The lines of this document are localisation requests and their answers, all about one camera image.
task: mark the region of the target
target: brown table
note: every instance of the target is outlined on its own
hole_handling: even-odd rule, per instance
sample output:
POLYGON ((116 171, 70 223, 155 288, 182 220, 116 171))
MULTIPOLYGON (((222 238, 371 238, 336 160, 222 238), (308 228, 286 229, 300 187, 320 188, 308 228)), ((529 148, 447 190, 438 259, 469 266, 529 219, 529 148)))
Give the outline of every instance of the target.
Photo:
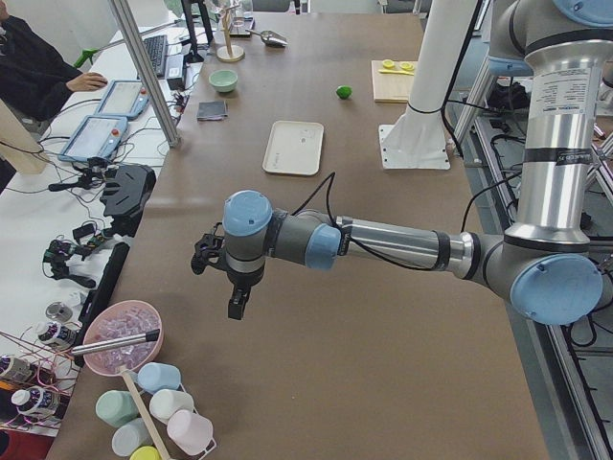
MULTIPOLYGON (((332 212, 457 233, 470 197, 462 162, 448 172, 384 171, 377 126, 400 104, 373 102, 373 59, 417 59, 411 15, 260 14, 238 64, 206 65, 126 262, 113 300, 142 299, 162 314, 158 360, 181 369, 197 408, 213 421, 225 459, 544 459, 531 396, 503 302, 450 274, 415 273, 343 258, 330 272, 268 260, 242 321, 226 317, 225 274, 190 270, 193 243, 241 189, 292 210, 331 171, 332 212), (197 103, 221 99, 216 68, 239 74, 230 116, 198 123, 197 103), (334 90, 349 84, 353 95, 334 90), (326 128, 320 172, 261 168, 277 120, 326 128)), ((323 194, 313 206, 323 209, 323 194)), ((478 230, 476 220, 469 228, 478 230)), ((122 388, 84 370, 49 460, 115 458, 97 397, 122 388)), ((175 458, 186 458, 169 443, 175 458)))

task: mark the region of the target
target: lime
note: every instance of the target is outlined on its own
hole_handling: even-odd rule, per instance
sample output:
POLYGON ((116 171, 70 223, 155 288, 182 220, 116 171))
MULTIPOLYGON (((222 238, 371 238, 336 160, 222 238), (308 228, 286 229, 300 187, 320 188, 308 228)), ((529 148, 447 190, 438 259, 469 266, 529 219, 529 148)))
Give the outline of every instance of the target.
POLYGON ((341 99, 347 99, 352 94, 352 92, 352 88, 350 86, 347 86, 346 84, 343 84, 336 88, 336 96, 341 99))

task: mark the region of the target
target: pink cup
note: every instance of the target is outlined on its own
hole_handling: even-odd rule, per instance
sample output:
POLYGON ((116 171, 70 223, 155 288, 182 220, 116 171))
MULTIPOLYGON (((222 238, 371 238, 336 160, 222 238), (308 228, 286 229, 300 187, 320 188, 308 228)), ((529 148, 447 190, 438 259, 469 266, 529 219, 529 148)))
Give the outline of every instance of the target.
POLYGON ((211 421, 186 409, 170 417, 167 433, 188 455, 204 456, 216 447, 211 421))

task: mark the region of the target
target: white cup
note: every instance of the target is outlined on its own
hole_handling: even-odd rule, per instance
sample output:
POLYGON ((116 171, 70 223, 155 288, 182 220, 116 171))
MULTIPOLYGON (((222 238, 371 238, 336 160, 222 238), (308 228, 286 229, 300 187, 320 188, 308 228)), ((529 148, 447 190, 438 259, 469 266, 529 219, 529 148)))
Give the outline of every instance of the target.
POLYGON ((151 415, 164 425, 167 425, 170 417, 181 409, 193 412, 192 395, 184 391, 160 390, 153 395, 149 403, 151 415))
POLYGON ((189 410, 177 410, 170 417, 167 433, 188 455, 206 455, 216 446, 211 421, 189 410))
POLYGON ((152 444, 153 440, 143 419, 134 419, 121 426, 111 441, 113 451, 120 457, 129 457, 137 448, 152 444))

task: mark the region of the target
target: wooden cutting board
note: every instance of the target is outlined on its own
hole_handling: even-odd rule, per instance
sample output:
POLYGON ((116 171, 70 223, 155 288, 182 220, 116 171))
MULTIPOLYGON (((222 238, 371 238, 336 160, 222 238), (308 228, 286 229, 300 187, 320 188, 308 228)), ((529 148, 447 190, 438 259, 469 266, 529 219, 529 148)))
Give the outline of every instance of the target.
MULTIPOLYGON (((410 75, 380 74, 382 60, 371 61, 373 75, 373 94, 376 103, 403 103, 409 102, 409 94, 413 87, 415 77, 410 75)), ((417 62, 409 60, 417 69, 417 62)))

